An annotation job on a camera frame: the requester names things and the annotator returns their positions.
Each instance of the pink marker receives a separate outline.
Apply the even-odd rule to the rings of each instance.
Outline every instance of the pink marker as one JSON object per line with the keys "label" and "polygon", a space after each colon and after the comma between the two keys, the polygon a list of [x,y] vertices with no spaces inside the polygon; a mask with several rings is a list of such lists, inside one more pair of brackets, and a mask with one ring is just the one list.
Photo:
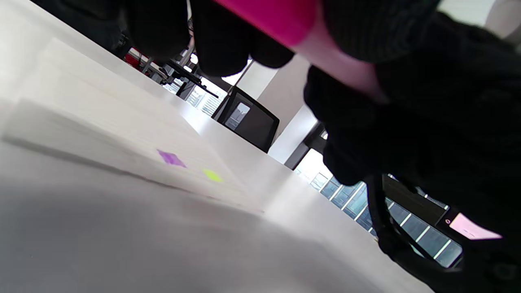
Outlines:
{"label": "pink marker", "polygon": [[374,66],[343,53],[330,36],[319,0],[215,0],[284,46],[379,104],[388,103]]}

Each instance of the desk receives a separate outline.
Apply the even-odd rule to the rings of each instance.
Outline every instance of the desk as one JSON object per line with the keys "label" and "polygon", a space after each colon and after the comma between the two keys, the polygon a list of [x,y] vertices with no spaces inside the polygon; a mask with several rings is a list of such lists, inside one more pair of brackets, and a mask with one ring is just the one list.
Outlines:
{"label": "desk", "polygon": [[31,2],[0,18],[0,115],[58,39],[180,112],[265,211],[0,142],[2,292],[430,292],[289,169]]}

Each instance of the office chair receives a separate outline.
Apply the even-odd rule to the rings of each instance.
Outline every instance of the office chair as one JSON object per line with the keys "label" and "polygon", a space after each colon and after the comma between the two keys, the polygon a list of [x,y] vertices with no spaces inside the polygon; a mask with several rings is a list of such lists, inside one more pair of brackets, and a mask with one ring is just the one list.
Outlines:
{"label": "office chair", "polygon": [[234,87],[212,118],[267,153],[280,120],[244,91]]}

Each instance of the yellow sticky note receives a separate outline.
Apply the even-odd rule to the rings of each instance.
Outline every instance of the yellow sticky note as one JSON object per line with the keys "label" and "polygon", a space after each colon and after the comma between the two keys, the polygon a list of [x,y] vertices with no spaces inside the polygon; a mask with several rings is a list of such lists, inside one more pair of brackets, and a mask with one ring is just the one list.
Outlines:
{"label": "yellow sticky note", "polygon": [[219,174],[215,173],[212,170],[209,169],[203,169],[204,174],[206,174],[206,177],[208,177],[210,180],[213,180],[215,182],[222,182],[222,178],[219,176]]}

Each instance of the finger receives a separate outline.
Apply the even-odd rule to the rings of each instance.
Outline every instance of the finger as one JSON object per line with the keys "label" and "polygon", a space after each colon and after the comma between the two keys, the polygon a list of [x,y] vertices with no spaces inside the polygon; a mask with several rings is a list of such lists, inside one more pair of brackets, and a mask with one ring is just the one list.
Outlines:
{"label": "finger", "polygon": [[314,66],[307,75],[304,101],[326,125],[362,129],[376,119],[376,108],[370,99]]}
{"label": "finger", "polygon": [[295,55],[294,52],[268,37],[265,33],[256,29],[253,33],[251,55],[262,65],[279,68],[288,63]]}
{"label": "finger", "polygon": [[127,0],[126,20],[130,39],[143,54],[170,59],[181,53],[190,41],[185,1]]}
{"label": "finger", "polygon": [[440,0],[324,0],[326,26],[347,54],[396,59],[420,45]]}
{"label": "finger", "polygon": [[250,54],[253,28],[211,0],[191,0],[195,49],[211,76],[240,72]]}

